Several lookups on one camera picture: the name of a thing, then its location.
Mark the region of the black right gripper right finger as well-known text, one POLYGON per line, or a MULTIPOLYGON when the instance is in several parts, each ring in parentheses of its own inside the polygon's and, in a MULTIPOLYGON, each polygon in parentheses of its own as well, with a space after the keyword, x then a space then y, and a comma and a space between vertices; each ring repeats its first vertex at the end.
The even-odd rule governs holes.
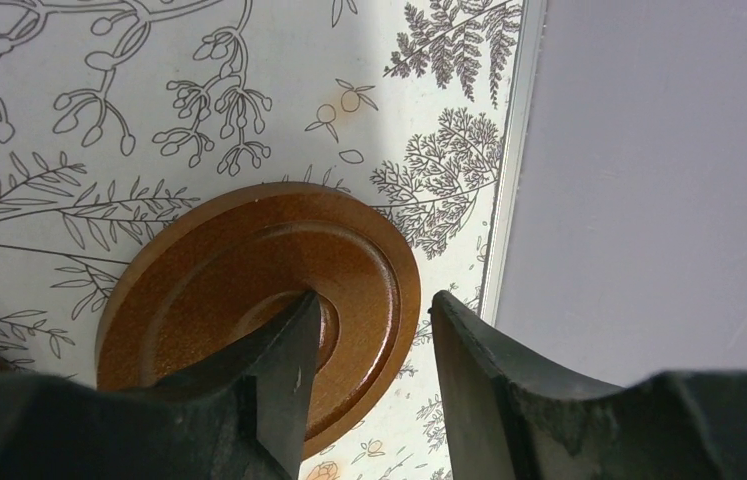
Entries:
POLYGON ((747 479, 747 370, 665 371, 616 386, 486 324, 430 309, 456 479, 747 479))

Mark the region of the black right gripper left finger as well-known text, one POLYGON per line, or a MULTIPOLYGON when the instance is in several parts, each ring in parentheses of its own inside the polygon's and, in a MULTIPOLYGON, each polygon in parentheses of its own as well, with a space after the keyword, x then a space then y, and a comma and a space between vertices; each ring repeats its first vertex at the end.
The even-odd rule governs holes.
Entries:
POLYGON ((0 479, 293 479, 320 329, 308 291, 149 387, 0 373, 0 479))

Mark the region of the brown wooden coaster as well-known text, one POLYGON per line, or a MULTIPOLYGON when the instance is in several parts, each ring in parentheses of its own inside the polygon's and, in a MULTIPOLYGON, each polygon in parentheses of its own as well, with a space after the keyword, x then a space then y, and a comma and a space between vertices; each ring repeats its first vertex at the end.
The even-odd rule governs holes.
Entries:
POLYGON ((367 415, 410 350, 421 309, 415 257, 353 196, 302 182, 220 195, 164 228, 102 314, 96 384, 147 386, 262 326, 307 290, 321 333, 303 447, 311 457, 367 415))

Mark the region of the floral patterned tablecloth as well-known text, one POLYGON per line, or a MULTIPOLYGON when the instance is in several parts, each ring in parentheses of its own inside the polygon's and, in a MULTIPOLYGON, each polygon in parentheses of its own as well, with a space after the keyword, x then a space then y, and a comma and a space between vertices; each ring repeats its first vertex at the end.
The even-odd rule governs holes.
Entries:
POLYGON ((0 1, 0 357, 95 385, 137 252, 222 193, 305 182, 388 218, 421 303, 491 316, 543 1, 0 1))

